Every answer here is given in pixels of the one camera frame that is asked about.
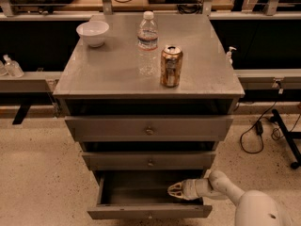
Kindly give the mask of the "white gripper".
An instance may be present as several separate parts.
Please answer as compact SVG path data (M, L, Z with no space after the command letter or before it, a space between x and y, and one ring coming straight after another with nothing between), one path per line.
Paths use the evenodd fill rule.
M212 191L212 187L208 179L187 179L173 184L167 191L171 197L192 201L208 196Z

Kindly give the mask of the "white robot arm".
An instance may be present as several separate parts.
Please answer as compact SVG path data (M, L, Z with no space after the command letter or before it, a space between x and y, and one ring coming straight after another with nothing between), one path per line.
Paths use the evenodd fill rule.
M227 196L236 206L234 226L297 226L288 212L269 195L258 190L243 191L220 170L213 170L207 178L175 183L167 193L186 201Z

